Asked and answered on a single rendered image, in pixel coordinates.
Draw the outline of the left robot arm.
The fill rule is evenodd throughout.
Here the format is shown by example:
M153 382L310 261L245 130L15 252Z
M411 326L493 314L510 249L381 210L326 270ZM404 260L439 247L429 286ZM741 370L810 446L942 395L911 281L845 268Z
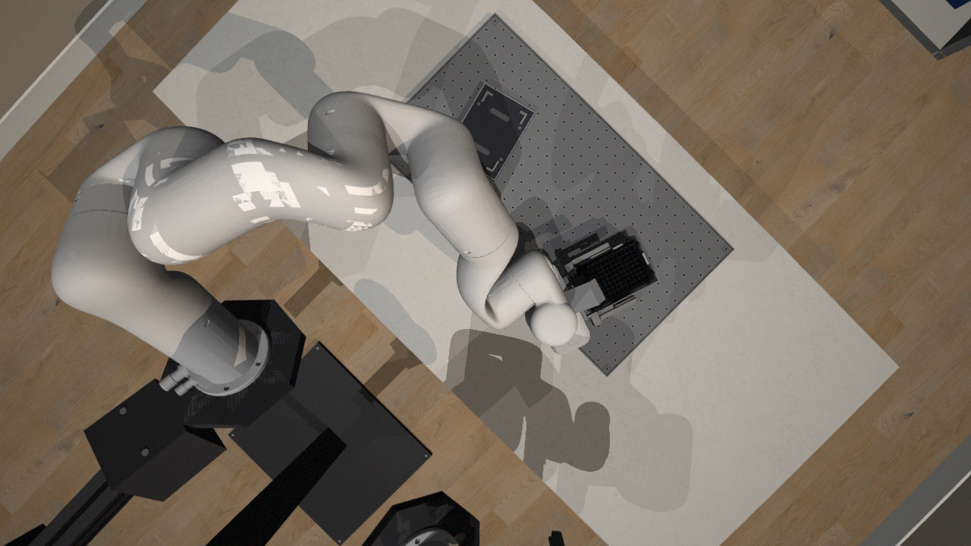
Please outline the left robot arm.
M526 312L534 337L557 347L576 333L576 313L605 300L585 275L563 293L537 249L506 268L519 228L470 130L450 115L336 91L313 105L306 139L308 151L255 137L225 143L197 127L146 135L80 186L53 256L53 290L179 362L159 381L164 390L188 378L175 393L238 393L269 362L269 336L165 264L195 262L271 221L377 227L393 205L392 161L410 166L417 205L459 252L459 294L490 328Z

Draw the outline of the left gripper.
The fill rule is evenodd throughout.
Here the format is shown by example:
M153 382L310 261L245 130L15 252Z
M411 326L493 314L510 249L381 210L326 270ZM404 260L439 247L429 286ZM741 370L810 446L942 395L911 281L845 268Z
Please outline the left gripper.
M605 244L597 246L595 249L592 249L592 251L584 253L583 255L579 256L579 258L575 258L571 260L571 262L563 264L562 265L563 269L567 272L567 275L563 275L563 277L561 277L561 273L556 268L556 266L552 264L554 265L555 275L556 275L556 278L558 278L559 284L561 284L561 289L563 290L563 293L565 291L568 291L569 289L572 289L571 284L567 278L577 273L575 268L573 268L573 264L582 262L586 258L589 258L589 259L595 258L597 255L599 255L599 253L603 253L604 251L609 251L610 248L611 247L607 242ZM558 355L567 355L569 352L571 352L571 350L578 349L579 347L587 344L587 341L589 341L590 332L589 332L589 329L587 328L587 325L585 324L585 319L589 319L589 318L592 319L592 325L596 326L596 325L602 324L602 319L606 319L610 315L616 314L620 312L622 309L626 309L628 306L631 306L636 302L638 302L638 300L636 300L636 295L629 295L629 297L625 298L625 300L622 300L614 304L613 309L610 309L609 311L603 313L602 315L598 315L597 311L594 311L587 315L585 311L576 313L578 315L578 331L576 331L576 333L573 335L573 338L569 342L567 342L567 344L563 344L561 346L551 347L551 348Z

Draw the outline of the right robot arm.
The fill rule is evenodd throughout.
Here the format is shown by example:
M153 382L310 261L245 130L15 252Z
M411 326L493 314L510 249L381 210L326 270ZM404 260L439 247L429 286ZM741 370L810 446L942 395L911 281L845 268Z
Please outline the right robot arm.
M401 546L459 546L450 532L429 528L408 537Z

